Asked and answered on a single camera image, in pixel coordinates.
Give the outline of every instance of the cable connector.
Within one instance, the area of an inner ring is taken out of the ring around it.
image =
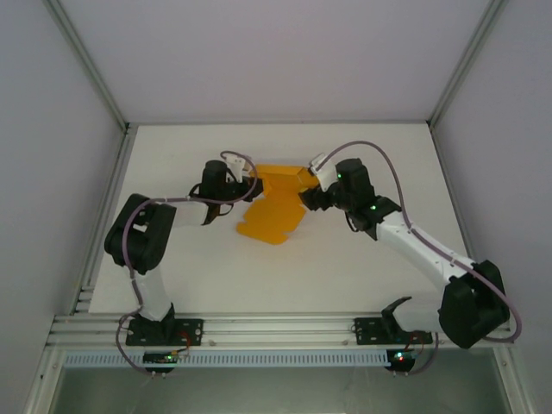
[[[238,183],[242,182],[243,171],[245,169],[245,159],[233,154],[227,154],[224,156],[224,161],[229,170],[235,175],[235,179]]]
[[[327,191],[329,187],[337,181],[336,166],[331,160],[326,161],[322,168],[319,168],[325,158],[326,154],[322,153],[317,155],[309,163],[309,171],[318,179],[322,191]]]

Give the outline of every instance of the yellow plastic part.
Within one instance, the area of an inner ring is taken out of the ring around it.
[[[299,193],[316,187],[318,179],[303,166],[256,166],[265,198],[255,200],[238,223],[241,235],[281,244],[297,228],[306,212]]]

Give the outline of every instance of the white tabletop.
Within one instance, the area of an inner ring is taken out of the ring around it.
[[[232,149],[260,164],[306,165],[352,140],[370,140],[391,157],[411,218],[443,244],[465,254],[449,192],[425,124],[294,124],[139,127],[116,214],[130,194],[178,197],[200,181],[204,163]],[[376,193],[398,201],[381,156],[358,146],[336,161],[359,157]],[[380,311],[397,298],[436,292],[401,256],[352,233],[341,211],[307,212],[284,244],[239,235],[235,226],[250,204],[209,226],[173,229],[161,262],[177,312]],[[128,274],[104,255],[90,312],[135,309]]]

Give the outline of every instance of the ventilation grille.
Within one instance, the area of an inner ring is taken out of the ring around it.
[[[143,353],[129,353],[143,366]],[[311,350],[311,351],[196,351],[177,362],[177,367],[387,367],[385,350]],[[68,352],[64,367],[128,367],[117,351]],[[167,364],[147,364],[167,367]]]

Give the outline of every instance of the robotic arm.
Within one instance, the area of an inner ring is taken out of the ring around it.
[[[508,321],[508,307],[487,286],[465,269],[473,269],[504,293],[500,272],[486,260],[474,260],[443,246],[417,226],[407,223],[399,205],[376,195],[368,171],[359,159],[330,162],[318,169],[322,154],[310,171],[320,185],[300,194],[309,210],[336,207],[345,211],[354,231],[367,233],[402,254],[438,290],[441,300],[401,298],[382,311],[390,337],[402,332],[444,332],[456,345],[470,348]],[[438,251],[446,252],[445,260]]]
[[[141,303],[139,315],[131,322],[132,336],[147,338],[147,343],[137,345],[173,345],[178,320],[166,295],[159,264],[175,217],[176,222],[207,225],[224,215],[222,204],[232,207],[234,200],[245,195],[248,195],[245,201],[251,202],[262,193],[261,181],[242,176],[243,158],[230,156],[225,161],[207,162],[201,183],[194,185],[191,198],[178,209],[167,204],[167,200],[147,203],[132,222],[127,250],[138,273],[133,284]],[[322,154],[311,162],[310,171],[320,185],[300,194],[309,210],[330,207],[343,210],[351,229],[364,232],[402,254],[439,292],[436,298],[404,297],[389,304],[381,312],[381,319],[390,338],[404,336],[406,332],[442,331],[459,347],[470,348],[509,320],[508,306],[469,272],[477,272],[504,293],[498,268],[488,260],[476,263],[457,254],[408,223],[398,204],[375,193],[360,160],[343,160],[334,166]],[[139,194],[130,196],[105,239],[106,253],[119,266],[126,264],[122,251],[125,226],[148,200]],[[439,251],[446,252],[447,259]],[[129,341],[132,339],[127,336],[127,344]],[[181,338],[176,338],[175,344],[180,341]]]
[[[127,253],[137,273],[133,285],[141,303],[140,312],[132,321],[132,330],[134,337],[146,339],[141,345],[169,345],[173,340],[179,344],[181,338],[174,338],[178,321],[159,267],[169,235],[176,225],[207,225],[225,216],[227,213],[221,213],[224,204],[231,209],[238,198],[246,196],[243,200],[251,202],[259,196],[263,191],[262,181],[243,177],[244,167],[245,160],[234,155],[227,155],[225,161],[208,161],[201,182],[193,186],[189,199],[178,208],[165,200],[154,202],[140,194],[131,195],[122,207],[105,238],[104,249],[117,265],[126,265],[124,229],[133,213],[145,204],[135,215],[127,237]]]

